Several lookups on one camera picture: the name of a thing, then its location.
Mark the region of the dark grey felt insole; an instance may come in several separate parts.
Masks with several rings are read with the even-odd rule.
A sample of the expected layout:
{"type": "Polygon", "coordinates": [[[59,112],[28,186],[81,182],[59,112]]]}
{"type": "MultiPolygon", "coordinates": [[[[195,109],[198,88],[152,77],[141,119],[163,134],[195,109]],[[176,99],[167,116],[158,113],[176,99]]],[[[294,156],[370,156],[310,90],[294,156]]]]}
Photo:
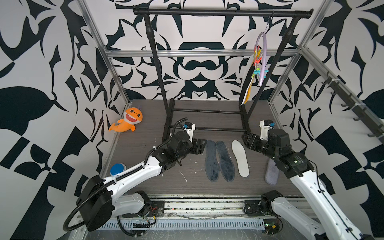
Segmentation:
{"type": "Polygon", "coordinates": [[[220,167],[217,161],[216,146],[214,141],[207,141],[206,147],[205,171],[211,182],[217,182],[220,175],[220,167]]]}
{"type": "Polygon", "coordinates": [[[235,167],[226,144],[223,141],[217,141],[215,146],[220,158],[220,170],[222,175],[227,182],[232,182],[235,178],[235,167]]]}

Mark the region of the lilac round clip hanger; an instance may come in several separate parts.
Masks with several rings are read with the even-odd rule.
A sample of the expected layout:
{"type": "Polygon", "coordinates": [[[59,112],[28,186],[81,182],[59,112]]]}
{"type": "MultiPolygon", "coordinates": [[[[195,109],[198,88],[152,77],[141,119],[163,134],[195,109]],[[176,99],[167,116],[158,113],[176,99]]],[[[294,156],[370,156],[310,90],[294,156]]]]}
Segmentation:
{"type": "Polygon", "coordinates": [[[256,40],[254,47],[254,71],[252,79],[258,81],[258,87],[261,87],[269,70],[267,69],[267,31],[270,28],[271,17],[268,17],[266,28],[261,32],[256,40]]]}

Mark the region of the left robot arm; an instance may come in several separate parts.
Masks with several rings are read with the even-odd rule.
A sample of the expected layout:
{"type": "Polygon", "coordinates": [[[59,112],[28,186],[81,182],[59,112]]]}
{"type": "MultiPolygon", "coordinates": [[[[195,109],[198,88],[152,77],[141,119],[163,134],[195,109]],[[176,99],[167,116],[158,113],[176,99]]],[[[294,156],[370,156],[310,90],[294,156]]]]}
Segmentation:
{"type": "Polygon", "coordinates": [[[86,226],[94,231],[104,225],[111,217],[125,214],[145,216],[149,211],[151,200],[146,193],[138,191],[122,201],[123,194],[144,181],[161,175],[189,154],[199,155],[204,152],[207,140],[193,137],[196,125],[187,118],[177,121],[181,130],[172,131],[170,138],[154,146],[145,160],[125,171],[102,179],[99,175],[92,177],[81,191],[75,209],[64,221],[63,230],[73,231],[86,226]]]}

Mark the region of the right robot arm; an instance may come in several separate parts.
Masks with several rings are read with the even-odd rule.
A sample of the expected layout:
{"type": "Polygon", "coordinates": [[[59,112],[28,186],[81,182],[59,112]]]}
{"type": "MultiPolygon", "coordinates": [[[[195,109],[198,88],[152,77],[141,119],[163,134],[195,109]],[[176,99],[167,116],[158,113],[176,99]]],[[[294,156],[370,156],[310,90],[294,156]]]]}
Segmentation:
{"type": "Polygon", "coordinates": [[[294,207],[278,191],[262,195],[259,209],[263,214],[282,217],[308,240],[372,240],[363,234],[339,208],[318,178],[317,167],[302,153],[292,150],[289,135],[282,129],[267,131],[267,138],[242,135],[246,148],[273,160],[278,169],[298,188],[318,222],[294,207]]]}

